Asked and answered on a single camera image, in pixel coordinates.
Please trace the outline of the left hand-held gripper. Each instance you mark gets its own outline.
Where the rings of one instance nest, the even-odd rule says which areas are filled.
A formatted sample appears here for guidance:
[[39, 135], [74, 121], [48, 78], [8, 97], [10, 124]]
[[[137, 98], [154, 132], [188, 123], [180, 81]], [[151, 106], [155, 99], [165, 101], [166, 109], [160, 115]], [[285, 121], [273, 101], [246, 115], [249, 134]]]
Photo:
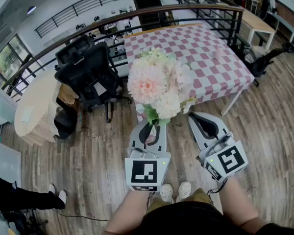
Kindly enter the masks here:
[[126, 184], [132, 191], [159, 192], [171, 154], [167, 150], [167, 125], [140, 121], [130, 135], [125, 158]]

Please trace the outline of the pink and white flower bouquet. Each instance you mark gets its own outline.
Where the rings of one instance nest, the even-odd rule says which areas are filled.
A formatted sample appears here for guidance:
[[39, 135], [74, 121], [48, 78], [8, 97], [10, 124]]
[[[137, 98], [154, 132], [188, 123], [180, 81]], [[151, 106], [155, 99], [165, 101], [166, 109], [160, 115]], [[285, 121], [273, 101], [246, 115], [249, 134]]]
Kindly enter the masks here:
[[145, 48], [132, 63], [127, 87], [135, 102], [142, 104], [149, 125], [162, 127], [195, 104], [192, 82], [189, 65], [160, 48]]

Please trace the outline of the person's right forearm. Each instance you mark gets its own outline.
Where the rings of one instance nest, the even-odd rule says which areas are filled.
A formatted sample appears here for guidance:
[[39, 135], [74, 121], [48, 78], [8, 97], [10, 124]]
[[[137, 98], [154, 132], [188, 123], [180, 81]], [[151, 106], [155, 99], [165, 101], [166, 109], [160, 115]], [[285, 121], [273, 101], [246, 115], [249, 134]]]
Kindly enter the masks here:
[[223, 214], [246, 232], [255, 234], [268, 224], [259, 217], [258, 211], [235, 177], [227, 180], [219, 195]]

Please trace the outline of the person's left forearm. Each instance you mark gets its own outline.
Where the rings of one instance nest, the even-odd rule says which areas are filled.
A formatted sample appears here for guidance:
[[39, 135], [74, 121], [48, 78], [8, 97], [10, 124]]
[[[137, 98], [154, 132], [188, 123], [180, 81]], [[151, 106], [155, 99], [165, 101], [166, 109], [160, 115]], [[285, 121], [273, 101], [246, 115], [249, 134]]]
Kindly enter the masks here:
[[127, 235], [140, 226], [147, 209], [148, 191], [129, 190], [102, 235]]

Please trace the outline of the person's left white shoe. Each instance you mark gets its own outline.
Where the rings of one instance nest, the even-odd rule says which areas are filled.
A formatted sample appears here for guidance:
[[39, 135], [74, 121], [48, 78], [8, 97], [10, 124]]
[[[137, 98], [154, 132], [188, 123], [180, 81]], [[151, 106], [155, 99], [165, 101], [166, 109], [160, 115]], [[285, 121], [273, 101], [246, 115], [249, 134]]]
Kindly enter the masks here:
[[160, 189], [161, 199], [166, 203], [172, 204], [174, 202], [172, 195], [173, 195], [172, 186], [170, 184], [163, 184]]

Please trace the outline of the person's right white shoe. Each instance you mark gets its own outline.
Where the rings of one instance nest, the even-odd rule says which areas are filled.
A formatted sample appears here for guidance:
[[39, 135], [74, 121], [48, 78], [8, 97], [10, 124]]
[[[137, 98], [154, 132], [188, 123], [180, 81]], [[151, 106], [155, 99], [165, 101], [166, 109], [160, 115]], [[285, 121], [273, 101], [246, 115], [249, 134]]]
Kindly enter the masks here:
[[176, 198], [176, 203], [181, 202], [182, 200], [186, 199], [191, 195], [191, 183], [184, 181], [179, 185], [178, 188], [178, 196]]

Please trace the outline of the white paper label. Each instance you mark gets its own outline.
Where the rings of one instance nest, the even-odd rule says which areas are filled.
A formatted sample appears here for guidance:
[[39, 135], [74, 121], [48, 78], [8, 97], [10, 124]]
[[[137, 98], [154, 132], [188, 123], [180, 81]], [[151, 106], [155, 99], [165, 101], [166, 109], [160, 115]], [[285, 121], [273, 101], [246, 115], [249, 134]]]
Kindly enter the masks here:
[[105, 93], [107, 91], [99, 82], [97, 82], [94, 85], [94, 88], [95, 88], [98, 96], [102, 95], [103, 93]]

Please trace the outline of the grey cloth bundle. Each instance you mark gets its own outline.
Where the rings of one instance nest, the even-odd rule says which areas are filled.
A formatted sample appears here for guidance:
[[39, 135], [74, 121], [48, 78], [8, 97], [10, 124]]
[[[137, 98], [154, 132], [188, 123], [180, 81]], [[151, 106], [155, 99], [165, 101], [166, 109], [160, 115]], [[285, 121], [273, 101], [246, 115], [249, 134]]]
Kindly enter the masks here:
[[251, 49], [247, 50], [245, 61], [248, 63], [253, 63], [257, 59], [265, 56], [267, 53], [268, 51], [261, 46], [252, 46]]

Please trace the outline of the person's black shirt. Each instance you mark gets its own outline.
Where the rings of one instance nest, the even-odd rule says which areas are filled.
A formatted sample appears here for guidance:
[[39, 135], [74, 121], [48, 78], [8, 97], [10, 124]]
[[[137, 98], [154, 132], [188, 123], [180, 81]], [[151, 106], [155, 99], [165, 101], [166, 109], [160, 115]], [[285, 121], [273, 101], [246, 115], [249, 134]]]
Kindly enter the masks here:
[[294, 235], [294, 229], [268, 223], [250, 234], [213, 205], [186, 201], [149, 212], [133, 235]]

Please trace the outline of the black mesh office chair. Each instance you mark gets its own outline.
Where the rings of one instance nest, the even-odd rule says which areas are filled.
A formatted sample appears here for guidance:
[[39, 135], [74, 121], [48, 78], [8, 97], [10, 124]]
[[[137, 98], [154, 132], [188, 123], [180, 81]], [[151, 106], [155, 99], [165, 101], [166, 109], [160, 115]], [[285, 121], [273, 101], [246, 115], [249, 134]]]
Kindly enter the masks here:
[[[129, 97], [118, 92], [123, 82], [106, 42], [95, 44], [83, 35], [58, 51], [55, 57], [58, 63], [55, 78], [69, 86], [89, 112], [94, 106], [104, 105], [107, 123], [111, 122], [108, 112], [111, 99], [125, 99], [131, 103]], [[107, 90], [100, 96], [94, 88], [97, 82]]]

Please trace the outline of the black railing with wooden handrail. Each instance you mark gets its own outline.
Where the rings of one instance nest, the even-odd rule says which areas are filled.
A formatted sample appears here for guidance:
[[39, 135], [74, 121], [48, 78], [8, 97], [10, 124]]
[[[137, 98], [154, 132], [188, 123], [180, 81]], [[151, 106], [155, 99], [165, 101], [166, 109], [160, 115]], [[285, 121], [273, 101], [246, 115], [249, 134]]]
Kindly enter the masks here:
[[232, 11], [233, 16], [231, 19], [224, 19], [224, 21], [231, 21], [231, 27], [228, 29], [228, 31], [239, 33], [242, 19], [243, 19], [243, 12], [244, 8], [241, 7], [235, 7], [230, 5], [222, 5], [222, 4], [171, 4], [171, 5], [164, 5], [164, 6], [154, 6], [149, 8], [143, 8], [138, 9], [134, 11], [130, 11], [127, 13], [115, 15], [112, 17], [109, 17], [107, 19], [103, 19], [97, 23], [93, 23], [87, 27], [82, 28], [81, 30], [69, 35], [68, 37], [62, 38], [59, 41], [55, 42], [54, 44], [48, 46], [41, 52], [39, 52], [36, 56], [34, 56], [31, 60], [24, 63], [24, 65], [21, 66], [21, 68], [6, 82], [2, 85], [1, 89], [4, 90], [6, 87], [11, 86], [12, 82], [14, 80], [18, 80], [25, 69], [27, 69], [29, 66], [31, 66], [34, 62], [38, 61], [54, 49], [60, 47], [61, 45], [69, 42], [71, 39], [74, 39], [80, 35], [83, 35], [91, 30], [103, 27], [107, 24], [116, 23], [118, 21], [122, 21], [125, 19], [130, 19], [134, 17], [138, 17], [145, 14], [150, 13], [160, 13], [160, 12], [169, 12], [169, 11], [175, 11], [175, 10], [201, 10], [201, 9], [210, 9], [210, 10], [220, 10], [220, 11]]

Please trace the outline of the round table with beige cloth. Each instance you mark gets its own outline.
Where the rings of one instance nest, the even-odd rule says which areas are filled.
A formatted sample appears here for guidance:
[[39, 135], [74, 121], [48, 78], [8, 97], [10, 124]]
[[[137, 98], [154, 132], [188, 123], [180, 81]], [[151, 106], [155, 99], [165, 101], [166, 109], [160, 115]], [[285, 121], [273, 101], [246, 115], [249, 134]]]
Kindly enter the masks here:
[[[46, 70], [39, 74], [27, 87], [18, 101], [14, 126], [15, 131], [26, 143], [41, 146], [44, 142], [55, 142], [58, 130], [54, 124], [56, 103], [59, 97], [68, 106], [78, 99], [77, 94], [67, 85], [55, 78], [56, 70]], [[33, 112], [28, 123], [21, 122], [21, 114], [25, 106], [33, 106]]]

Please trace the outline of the wooden bench table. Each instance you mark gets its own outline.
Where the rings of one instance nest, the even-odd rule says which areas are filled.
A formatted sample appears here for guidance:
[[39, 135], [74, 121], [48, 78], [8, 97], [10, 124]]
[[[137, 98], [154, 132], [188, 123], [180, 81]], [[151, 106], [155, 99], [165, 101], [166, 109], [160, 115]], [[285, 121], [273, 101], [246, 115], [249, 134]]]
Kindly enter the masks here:
[[258, 18], [255, 14], [251, 13], [250, 11], [246, 9], [244, 9], [243, 11], [242, 20], [250, 29], [247, 42], [251, 44], [252, 38], [256, 32], [267, 33], [269, 34], [269, 39], [267, 41], [265, 49], [269, 49], [276, 31], [271, 26], [269, 26], [266, 22], [264, 22], [263, 20]]

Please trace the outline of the dark staircase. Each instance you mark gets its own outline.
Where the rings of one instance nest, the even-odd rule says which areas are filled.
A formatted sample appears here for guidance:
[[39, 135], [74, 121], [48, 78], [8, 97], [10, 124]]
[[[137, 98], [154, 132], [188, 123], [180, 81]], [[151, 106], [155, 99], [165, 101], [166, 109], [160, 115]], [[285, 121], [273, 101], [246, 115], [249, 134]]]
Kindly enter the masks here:
[[161, 6], [160, 0], [135, 0], [137, 9], [148, 8], [151, 12], [139, 16], [140, 24], [143, 26], [142, 31], [163, 27], [161, 24], [166, 20], [164, 12], [153, 12], [151, 7]]

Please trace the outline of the large glass window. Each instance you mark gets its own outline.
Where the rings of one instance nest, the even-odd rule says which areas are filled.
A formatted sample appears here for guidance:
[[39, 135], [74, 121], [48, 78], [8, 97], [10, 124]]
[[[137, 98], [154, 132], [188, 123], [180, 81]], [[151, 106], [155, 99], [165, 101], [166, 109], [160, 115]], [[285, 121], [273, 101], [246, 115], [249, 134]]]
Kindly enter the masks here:
[[0, 80], [10, 79], [32, 55], [18, 34], [16, 34], [0, 52]]

